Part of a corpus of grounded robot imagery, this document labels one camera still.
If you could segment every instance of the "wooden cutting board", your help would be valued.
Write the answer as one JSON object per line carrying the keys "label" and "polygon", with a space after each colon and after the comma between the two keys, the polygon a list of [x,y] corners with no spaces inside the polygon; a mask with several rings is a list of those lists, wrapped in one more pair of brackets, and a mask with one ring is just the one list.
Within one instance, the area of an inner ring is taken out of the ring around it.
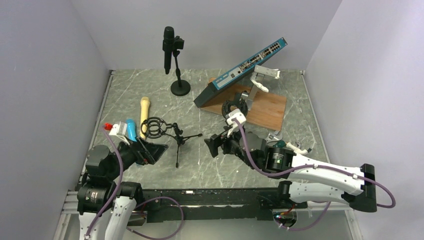
{"label": "wooden cutting board", "polygon": [[[226,100],[233,100],[236,93],[250,92],[251,87],[234,84],[205,104],[202,109],[222,115],[222,106]],[[257,91],[251,110],[247,113],[247,122],[264,128],[280,131],[283,125],[287,98],[274,93]]]}

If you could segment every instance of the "red cap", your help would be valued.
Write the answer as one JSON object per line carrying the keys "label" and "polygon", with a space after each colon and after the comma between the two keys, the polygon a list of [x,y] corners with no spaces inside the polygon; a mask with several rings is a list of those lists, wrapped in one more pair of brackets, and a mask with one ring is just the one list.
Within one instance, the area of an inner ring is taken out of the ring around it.
{"label": "red cap", "polygon": [[113,125],[112,124],[110,124],[110,123],[105,123],[104,124],[104,129],[106,129],[107,131],[110,131],[110,130],[112,130],[112,127],[113,127]]}

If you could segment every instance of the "black microphone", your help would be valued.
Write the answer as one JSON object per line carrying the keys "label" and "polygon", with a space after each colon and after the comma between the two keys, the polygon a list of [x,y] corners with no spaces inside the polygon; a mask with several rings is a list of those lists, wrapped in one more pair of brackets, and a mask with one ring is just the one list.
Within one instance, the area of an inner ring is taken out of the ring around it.
{"label": "black microphone", "polygon": [[162,50],[165,52],[165,74],[170,73],[172,52],[174,48],[174,28],[171,26],[165,27],[163,32]]}

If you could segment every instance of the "marble table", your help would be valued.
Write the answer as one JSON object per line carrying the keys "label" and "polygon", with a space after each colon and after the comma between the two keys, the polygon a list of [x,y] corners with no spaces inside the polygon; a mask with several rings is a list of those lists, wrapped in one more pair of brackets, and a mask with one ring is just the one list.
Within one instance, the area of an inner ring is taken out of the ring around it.
{"label": "marble table", "polygon": [[[153,143],[168,144],[168,150],[155,165],[133,164],[124,172],[124,181],[141,183],[144,189],[193,188],[260,188],[276,187],[279,180],[265,177],[250,169],[234,155],[220,154],[213,158],[204,138],[222,132],[224,118],[199,109],[193,103],[205,88],[208,79],[218,77],[225,69],[182,69],[181,78],[191,84],[186,96],[174,96],[170,86],[176,80],[175,71],[165,75],[163,69],[128,69],[113,73],[109,91],[102,109],[100,126],[128,118],[140,125],[140,100],[149,97],[149,117],[163,118],[167,123],[178,123],[183,136],[202,133],[181,146],[179,168],[175,168],[177,143],[168,136],[148,139]],[[240,81],[249,84],[248,79]],[[308,99],[304,82],[298,70],[283,70],[281,78],[265,79],[264,86],[274,94],[287,97],[282,125],[283,140],[300,141],[304,148],[312,148],[309,157],[326,162],[321,137]],[[247,131],[265,138],[269,129],[245,124]],[[95,133],[94,145],[110,146],[101,131]]]}

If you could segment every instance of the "microphone stand base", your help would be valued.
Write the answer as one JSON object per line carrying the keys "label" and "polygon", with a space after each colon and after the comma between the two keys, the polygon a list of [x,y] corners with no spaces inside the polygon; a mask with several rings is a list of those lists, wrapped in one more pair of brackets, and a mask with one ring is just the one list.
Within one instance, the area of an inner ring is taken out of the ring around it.
{"label": "microphone stand base", "polygon": [[171,93],[179,97],[187,95],[190,89],[190,83],[186,80],[181,80],[181,87],[178,84],[178,80],[174,81],[171,85]]}

